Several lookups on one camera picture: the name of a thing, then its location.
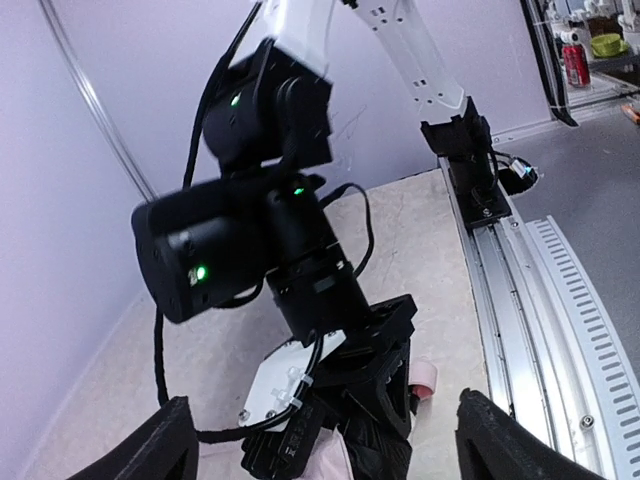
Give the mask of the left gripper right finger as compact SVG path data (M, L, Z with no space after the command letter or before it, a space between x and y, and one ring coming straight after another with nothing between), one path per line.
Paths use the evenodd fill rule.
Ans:
M554 451L478 390L460 394L455 431L463 479L598 479Z

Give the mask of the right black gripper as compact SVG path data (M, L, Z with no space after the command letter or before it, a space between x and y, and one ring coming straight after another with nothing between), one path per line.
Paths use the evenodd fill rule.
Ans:
M407 439L410 337L417 306L409 294L371 307L371 322L351 330L316 370L314 387L341 389L384 430Z

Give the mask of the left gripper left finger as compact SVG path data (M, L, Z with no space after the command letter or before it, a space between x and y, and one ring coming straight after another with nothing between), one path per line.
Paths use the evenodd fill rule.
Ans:
M70 480L195 480L198 459L199 441L189 401L177 396Z

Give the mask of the pink and black folding umbrella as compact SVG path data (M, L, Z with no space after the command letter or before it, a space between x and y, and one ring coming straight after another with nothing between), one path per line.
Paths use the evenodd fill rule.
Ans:
M438 370L425 357L409 369L410 424L436 391ZM384 432L359 418L344 431L321 431L301 477L303 479L405 479L412 455L409 439Z

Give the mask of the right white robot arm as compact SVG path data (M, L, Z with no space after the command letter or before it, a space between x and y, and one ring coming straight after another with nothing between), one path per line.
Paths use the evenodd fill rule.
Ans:
M198 106L193 145L218 179L137 207L131 218L158 323L234 309L272 291L291 341L259 367L237 429L213 444L280 432L305 410L345 422L363 413L409 431L408 295L370 305L362 267L346 258L319 197L315 166L331 159L330 1L259 1L216 65Z

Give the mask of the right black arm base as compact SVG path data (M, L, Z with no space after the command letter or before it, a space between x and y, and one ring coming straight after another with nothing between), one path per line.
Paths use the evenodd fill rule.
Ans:
M499 186L489 124L471 97L466 98L461 115L442 124L423 121L421 131L431 150L448 160L449 179L466 229L491 225L511 215Z

